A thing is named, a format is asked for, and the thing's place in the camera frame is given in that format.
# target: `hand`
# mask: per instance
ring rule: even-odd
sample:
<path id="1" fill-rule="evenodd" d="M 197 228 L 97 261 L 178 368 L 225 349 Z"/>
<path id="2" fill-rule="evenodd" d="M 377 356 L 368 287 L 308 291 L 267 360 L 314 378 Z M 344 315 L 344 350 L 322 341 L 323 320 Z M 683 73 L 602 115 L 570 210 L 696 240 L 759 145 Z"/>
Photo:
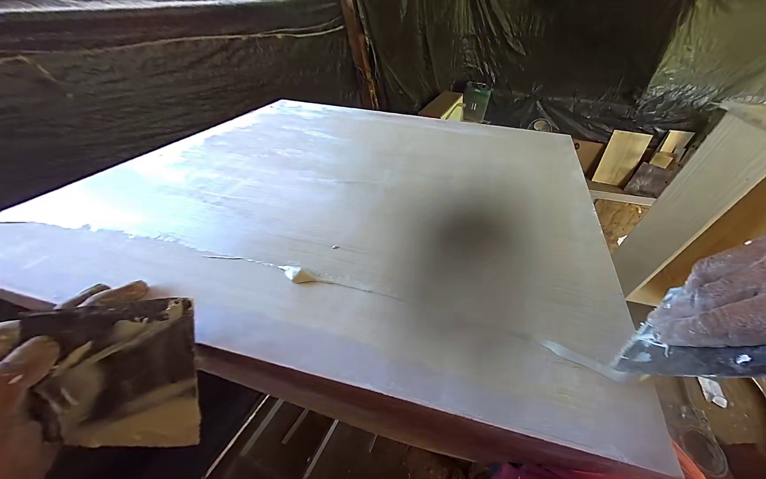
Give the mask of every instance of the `hand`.
<path id="1" fill-rule="evenodd" d="M 766 344 L 766 236 L 697 261 L 649 323 L 676 346 Z"/>
<path id="2" fill-rule="evenodd" d="M 131 302 L 147 291 L 143 281 L 113 290 L 96 285 L 60 307 Z M 58 361 L 59 346 L 39 336 L 15 349 L 19 341 L 19 321 L 0 323 L 0 479 L 39 479 L 52 466 L 58 447 L 43 442 L 40 424 L 28 416 L 26 395 Z"/>

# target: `plastic tarp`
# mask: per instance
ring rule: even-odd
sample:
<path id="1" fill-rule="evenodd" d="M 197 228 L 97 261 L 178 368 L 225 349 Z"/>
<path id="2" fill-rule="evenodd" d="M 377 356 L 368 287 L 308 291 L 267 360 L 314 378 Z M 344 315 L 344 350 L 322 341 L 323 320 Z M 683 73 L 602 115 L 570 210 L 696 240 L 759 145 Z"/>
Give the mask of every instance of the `plastic tarp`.
<path id="1" fill-rule="evenodd" d="M 360 0 L 387 107 L 493 87 L 487 120 L 606 140 L 628 124 L 690 2 Z"/>
<path id="2" fill-rule="evenodd" d="M 338 0 L 0 2 L 0 209 L 280 98 L 359 106 Z"/>
<path id="3" fill-rule="evenodd" d="M 468 80 L 486 119 L 607 141 L 698 130 L 715 102 L 766 101 L 766 0 L 359 0 L 388 107 Z"/>
<path id="4" fill-rule="evenodd" d="M 697 0 L 641 110 L 692 118 L 724 100 L 766 102 L 766 0 Z"/>

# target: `workbench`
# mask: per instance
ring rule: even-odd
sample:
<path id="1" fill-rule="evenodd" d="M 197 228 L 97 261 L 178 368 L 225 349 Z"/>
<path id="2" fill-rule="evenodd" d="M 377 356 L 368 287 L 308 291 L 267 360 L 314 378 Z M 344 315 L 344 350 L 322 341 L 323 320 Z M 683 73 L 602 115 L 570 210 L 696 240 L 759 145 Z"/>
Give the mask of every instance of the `workbench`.
<path id="1" fill-rule="evenodd" d="M 0 298 L 134 279 L 194 299 L 202 369 L 347 424 L 681 475 L 650 386 L 539 344 L 633 332 L 569 136 L 281 101 L 0 212 Z"/>

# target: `green container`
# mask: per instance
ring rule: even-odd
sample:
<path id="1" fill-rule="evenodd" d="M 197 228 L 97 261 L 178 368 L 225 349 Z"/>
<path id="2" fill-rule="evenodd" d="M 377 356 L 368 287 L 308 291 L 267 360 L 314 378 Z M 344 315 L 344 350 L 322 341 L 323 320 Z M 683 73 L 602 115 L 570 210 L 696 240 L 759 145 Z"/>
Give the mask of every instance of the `green container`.
<path id="1" fill-rule="evenodd" d="M 463 92 L 463 121 L 481 123 L 487 112 L 492 89 L 486 83 L 468 82 Z"/>

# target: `person's right hand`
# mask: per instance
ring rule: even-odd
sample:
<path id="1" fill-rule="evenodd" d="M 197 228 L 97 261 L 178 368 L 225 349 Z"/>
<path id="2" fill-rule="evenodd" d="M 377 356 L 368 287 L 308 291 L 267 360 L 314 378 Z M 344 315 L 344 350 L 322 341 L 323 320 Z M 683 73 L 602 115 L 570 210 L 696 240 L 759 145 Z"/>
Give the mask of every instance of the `person's right hand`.
<path id="1" fill-rule="evenodd" d="M 649 323 L 676 346 L 766 344 L 766 236 L 697 261 Z"/>

